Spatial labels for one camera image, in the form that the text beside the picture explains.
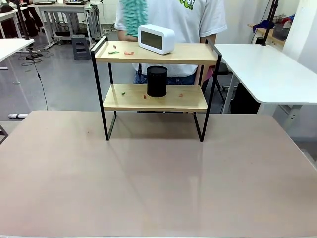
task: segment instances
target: lower shelf board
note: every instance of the lower shelf board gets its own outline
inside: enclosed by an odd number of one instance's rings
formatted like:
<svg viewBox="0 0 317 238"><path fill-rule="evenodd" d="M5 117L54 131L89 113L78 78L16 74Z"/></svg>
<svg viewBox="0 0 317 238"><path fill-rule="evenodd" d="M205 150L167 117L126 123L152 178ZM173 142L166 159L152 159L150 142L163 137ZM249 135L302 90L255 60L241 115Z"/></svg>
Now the lower shelf board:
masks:
<svg viewBox="0 0 317 238"><path fill-rule="evenodd" d="M167 95L147 95L147 85L112 84L104 101L106 111L206 112L200 86L168 85Z"/></svg>

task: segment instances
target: teal feather duster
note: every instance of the teal feather duster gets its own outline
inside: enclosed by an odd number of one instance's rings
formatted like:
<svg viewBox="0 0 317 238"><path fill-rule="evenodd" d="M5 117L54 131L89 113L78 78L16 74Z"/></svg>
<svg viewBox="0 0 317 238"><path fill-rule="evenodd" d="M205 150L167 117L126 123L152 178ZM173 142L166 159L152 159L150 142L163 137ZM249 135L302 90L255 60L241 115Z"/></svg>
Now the teal feather duster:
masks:
<svg viewBox="0 0 317 238"><path fill-rule="evenodd" d="M138 28L148 23L146 0L120 0L127 35L138 37Z"/></svg>

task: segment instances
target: black cup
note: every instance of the black cup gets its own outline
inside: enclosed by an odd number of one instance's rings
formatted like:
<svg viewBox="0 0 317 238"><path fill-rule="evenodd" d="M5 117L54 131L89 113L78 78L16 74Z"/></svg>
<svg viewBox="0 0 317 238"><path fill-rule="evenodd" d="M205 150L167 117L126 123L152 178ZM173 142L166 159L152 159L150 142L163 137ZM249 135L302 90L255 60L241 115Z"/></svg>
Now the black cup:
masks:
<svg viewBox="0 0 317 238"><path fill-rule="evenodd" d="M166 95L167 68L163 66L151 66L148 72L148 95L155 98Z"/></svg>

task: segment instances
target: blue jeans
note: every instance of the blue jeans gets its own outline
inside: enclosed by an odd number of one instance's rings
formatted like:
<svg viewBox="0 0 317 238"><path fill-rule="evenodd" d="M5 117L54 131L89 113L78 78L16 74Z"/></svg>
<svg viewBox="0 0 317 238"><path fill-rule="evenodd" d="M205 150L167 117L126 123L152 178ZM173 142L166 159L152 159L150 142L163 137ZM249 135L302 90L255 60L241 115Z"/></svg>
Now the blue jeans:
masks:
<svg viewBox="0 0 317 238"><path fill-rule="evenodd" d="M168 85L194 85L196 79L196 73L188 77L183 78L167 78ZM148 84L148 78L146 75L141 75L141 80L138 72L135 72L134 84Z"/></svg>

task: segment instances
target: t-shirt sleeve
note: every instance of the t-shirt sleeve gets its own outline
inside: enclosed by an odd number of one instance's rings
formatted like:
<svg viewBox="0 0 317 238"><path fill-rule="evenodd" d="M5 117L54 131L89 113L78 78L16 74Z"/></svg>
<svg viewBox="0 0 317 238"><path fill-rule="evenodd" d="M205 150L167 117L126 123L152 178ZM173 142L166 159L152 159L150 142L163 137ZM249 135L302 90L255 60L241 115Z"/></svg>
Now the t-shirt sleeve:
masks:
<svg viewBox="0 0 317 238"><path fill-rule="evenodd" d="M122 9L122 3L120 1L118 1L118 5L117 5L117 15L116 15L114 27L115 29L119 31L126 30L123 24L123 9Z"/></svg>
<svg viewBox="0 0 317 238"><path fill-rule="evenodd" d="M200 22L199 35L206 37L227 29L223 0L207 0Z"/></svg>

